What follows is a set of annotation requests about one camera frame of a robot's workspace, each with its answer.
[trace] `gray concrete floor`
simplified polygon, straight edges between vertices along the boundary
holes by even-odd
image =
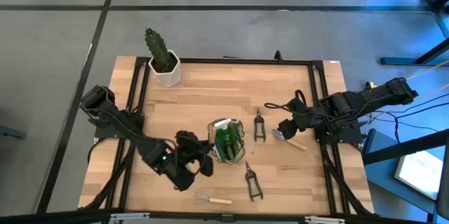
[[[104,0],[0,0],[0,4],[103,4]],[[113,5],[293,5],[421,6],[423,0],[112,0]],[[98,11],[0,11],[0,124],[27,132],[24,141],[0,140],[0,216],[32,211],[53,153],[62,120],[93,36]],[[108,85],[118,55],[149,55],[146,27],[161,33],[181,57],[340,60],[349,90],[423,71],[421,67],[381,66],[384,56],[417,57],[444,40],[430,13],[114,11],[109,12],[86,90]],[[420,94],[447,84],[440,68],[410,81]],[[448,108],[404,122],[448,127]],[[373,126],[393,136],[394,125]],[[49,211],[75,209],[86,172],[94,128],[78,113]],[[426,135],[400,127],[401,140]],[[432,150],[441,156],[441,148]],[[425,220],[424,212],[371,185],[382,216]]]

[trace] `wooden table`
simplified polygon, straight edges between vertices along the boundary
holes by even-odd
[[[115,92],[119,109],[126,104],[134,63],[135,57],[120,56],[116,60],[109,87]],[[345,91],[340,63],[325,61],[324,66],[329,93]],[[321,98],[318,72],[316,81]],[[213,158],[213,176],[208,178],[199,174],[188,190],[179,192],[173,189],[167,177],[154,174],[136,154],[126,210],[328,215],[321,153],[313,130],[298,132],[293,138],[308,148],[307,151],[299,150],[272,134],[272,129],[277,128],[280,121],[291,119],[291,114],[263,107],[265,102],[287,103],[294,97],[296,89],[301,89],[308,104],[313,104],[305,66],[185,63],[182,64],[181,82],[171,88],[158,84],[151,73],[144,106],[144,132],[147,135],[174,139],[176,132],[183,129],[195,132],[199,139],[206,139],[206,127],[214,119],[236,118],[243,122],[246,132],[246,155],[235,165],[220,164]],[[266,142],[258,140],[255,143],[253,139],[253,120],[257,108],[260,108],[265,120]],[[79,206],[92,201],[109,179],[117,142],[117,139],[108,139],[93,151]],[[347,184],[363,205],[373,211],[360,152],[350,145],[340,144],[340,154]],[[264,192],[263,200],[256,197],[252,202],[249,199],[245,161],[257,174]],[[120,188],[121,181],[116,187],[115,206]],[[337,209],[341,211],[335,181],[334,191]],[[231,199],[233,204],[195,204],[195,192]]]

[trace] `green plant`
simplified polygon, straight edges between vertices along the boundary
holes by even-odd
[[[148,49],[153,55],[153,68],[158,73],[171,72],[176,66],[176,62],[167,51],[166,44],[163,42],[161,35],[151,28],[145,30],[145,41]]]

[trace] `white hexagonal pot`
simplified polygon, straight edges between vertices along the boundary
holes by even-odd
[[[168,50],[169,53],[171,53],[173,56],[175,56],[177,63],[175,68],[171,71],[171,72],[166,72],[166,73],[158,73],[156,72],[156,70],[154,70],[153,68],[153,59],[152,58],[149,61],[149,66],[151,67],[153,73],[156,75],[157,81],[160,84],[163,84],[164,86],[174,86],[175,84],[177,84],[180,80],[181,80],[181,62],[180,59],[176,56],[175,52],[173,52],[172,50]]]

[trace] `potted cactus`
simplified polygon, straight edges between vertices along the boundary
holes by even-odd
[[[161,35],[151,28],[145,30],[145,42],[152,52],[149,66],[157,81],[165,86],[174,86],[181,80],[181,62],[172,50],[167,50]]]

